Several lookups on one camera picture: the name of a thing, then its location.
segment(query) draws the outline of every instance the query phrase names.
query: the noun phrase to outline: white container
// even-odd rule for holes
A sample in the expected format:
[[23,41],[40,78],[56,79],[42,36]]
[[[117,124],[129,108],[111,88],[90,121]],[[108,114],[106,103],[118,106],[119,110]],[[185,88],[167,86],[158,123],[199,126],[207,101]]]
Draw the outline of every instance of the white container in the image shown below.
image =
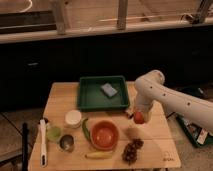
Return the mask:
[[78,128],[81,125],[82,114],[78,110],[71,110],[65,115],[67,127]]

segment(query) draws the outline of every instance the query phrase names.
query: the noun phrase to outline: red apple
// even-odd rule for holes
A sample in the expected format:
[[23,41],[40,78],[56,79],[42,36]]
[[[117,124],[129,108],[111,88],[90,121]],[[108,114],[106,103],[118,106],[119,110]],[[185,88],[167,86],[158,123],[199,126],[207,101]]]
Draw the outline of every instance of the red apple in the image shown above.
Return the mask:
[[144,123],[144,118],[143,118],[141,112],[137,111],[137,112],[134,113],[134,122],[136,124],[143,124]]

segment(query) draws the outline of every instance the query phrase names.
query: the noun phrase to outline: small bowl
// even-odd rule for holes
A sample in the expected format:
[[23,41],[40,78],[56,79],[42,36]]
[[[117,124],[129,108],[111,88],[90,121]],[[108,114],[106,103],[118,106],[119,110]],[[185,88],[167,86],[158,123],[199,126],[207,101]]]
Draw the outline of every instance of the small bowl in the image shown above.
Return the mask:
[[118,137],[118,129],[110,121],[100,121],[91,130],[91,143],[98,150],[112,150],[117,145]]

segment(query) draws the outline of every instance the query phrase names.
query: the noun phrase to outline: cabinet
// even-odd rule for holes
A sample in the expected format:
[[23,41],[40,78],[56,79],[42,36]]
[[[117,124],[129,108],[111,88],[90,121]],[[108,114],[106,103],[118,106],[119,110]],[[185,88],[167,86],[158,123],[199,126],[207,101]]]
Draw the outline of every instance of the cabinet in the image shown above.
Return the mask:
[[44,105],[51,84],[160,69],[167,86],[213,80],[213,27],[0,44],[0,110]]

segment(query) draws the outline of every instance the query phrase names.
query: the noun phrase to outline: wooden table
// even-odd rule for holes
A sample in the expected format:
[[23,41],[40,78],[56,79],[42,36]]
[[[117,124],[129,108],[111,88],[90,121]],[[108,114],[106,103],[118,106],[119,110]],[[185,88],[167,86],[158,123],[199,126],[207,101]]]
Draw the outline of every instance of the wooden table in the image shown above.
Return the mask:
[[[129,98],[136,95],[133,82],[127,82]],[[92,147],[85,139],[81,127],[77,129],[65,128],[65,114],[76,109],[78,83],[54,83],[44,111],[52,125],[59,126],[63,133],[70,133],[75,138],[75,149],[72,153],[62,152],[58,145],[48,142],[48,165],[40,166],[41,137],[38,133],[31,158],[29,170],[108,170],[108,169],[139,169],[139,168],[174,168],[180,167],[180,159],[172,139],[162,106],[154,102],[152,118],[148,124],[136,125],[133,120],[127,119],[122,111],[83,112],[89,117],[87,122],[90,128],[99,120],[114,122],[119,130],[120,138],[114,155],[109,159],[86,159],[86,153]],[[144,146],[138,150],[136,163],[128,165],[122,161],[124,147],[132,138],[141,138]]]

